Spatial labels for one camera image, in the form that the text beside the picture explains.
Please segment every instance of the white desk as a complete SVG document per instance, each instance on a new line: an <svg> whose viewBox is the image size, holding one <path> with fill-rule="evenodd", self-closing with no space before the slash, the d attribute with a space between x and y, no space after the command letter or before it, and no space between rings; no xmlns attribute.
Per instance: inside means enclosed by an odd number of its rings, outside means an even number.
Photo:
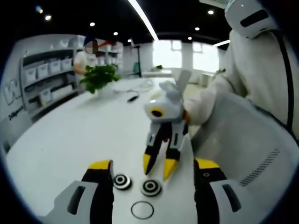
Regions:
<svg viewBox="0 0 299 224"><path fill-rule="evenodd" d="M158 89L158 83L169 78L152 80L153 90L142 93L131 104L127 100L134 93L121 93L110 100L84 93L51 111L18 139L7 155L8 170L35 214L45 216L50 212L55 197L74 180L80 181L90 164L112 159L114 173L129 175L134 183L125 192L114 189L114 224L140 223L130 209L141 200L150 202L155 209L154 215L142 223L197 223L192 152L182 153L180 166L163 183L161 195L147 198L140 192L140 184L147 178L142 155L150 126L143 104ZM115 88L130 89L143 81L121 80ZM151 178L162 183L161 158Z"/></svg>

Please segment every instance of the window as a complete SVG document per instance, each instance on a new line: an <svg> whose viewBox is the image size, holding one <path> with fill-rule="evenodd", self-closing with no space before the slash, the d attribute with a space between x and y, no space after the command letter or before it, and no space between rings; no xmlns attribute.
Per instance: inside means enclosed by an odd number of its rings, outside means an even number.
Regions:
<svg viewBox="0 0 299 224"><path fill-rule="evenodd" d="M216 72L219 69L218 49L209 44L193 42L193 69Z"/></svg>
<svg viewBox="0 0 299 224"><path fill-rule="evenodd" d="M161 40L154 42L153 64L164 68L182 67L182 42Z"/></svg>

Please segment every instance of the person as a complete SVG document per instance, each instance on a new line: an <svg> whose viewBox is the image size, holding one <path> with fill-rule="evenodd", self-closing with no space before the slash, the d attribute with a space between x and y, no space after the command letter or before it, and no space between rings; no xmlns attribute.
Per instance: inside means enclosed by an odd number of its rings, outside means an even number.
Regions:
<svg viewBox="0 0 299 224"><path fill-rule="evenodd" d="M76 54L74 58L74 71L81 77L86 73L86 66L95 67L98 65L96 53L99 50L98 42L93 37L84 39L84 49Z"/></svg>
<svg viewBox="0 0 299 224"><path fill-rule="evenodd" d="M233 92L270 112L299 139L299 62L287 37L257 0L231 0L225 17L232 31L224 72L185 100L185 119L200 126L216 94Z"/></svg>

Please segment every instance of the robot camera eye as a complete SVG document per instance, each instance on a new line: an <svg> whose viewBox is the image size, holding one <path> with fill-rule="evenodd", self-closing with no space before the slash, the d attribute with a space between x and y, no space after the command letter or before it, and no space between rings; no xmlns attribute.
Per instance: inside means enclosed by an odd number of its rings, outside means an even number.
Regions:
<svg viewBox="0 0 299 224"><path fill-rule="evenodd" d="M160 118L160 117L163 116L163 111L161 111L159 109L152 109L151 114L154 115L157 118Z"/></svg>

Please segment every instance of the black and white target sticker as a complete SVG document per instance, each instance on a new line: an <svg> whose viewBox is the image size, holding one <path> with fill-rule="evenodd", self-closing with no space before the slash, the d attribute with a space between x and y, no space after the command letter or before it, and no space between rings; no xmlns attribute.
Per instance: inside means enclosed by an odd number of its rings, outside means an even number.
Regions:
<svg viewBox="0 0 299 224"><path fill-rule="evenodd" d="M155 197L162 191L161 184L156 180L146 180L141 185L141 192L147 197Z"/></svg>
<svg viewBox="0 0 299 224"><path fill-rule="evenodd" d="M118 174L114 177L113 184L118 190L128 190L132 186L132 181L127 175Z"/></svg>

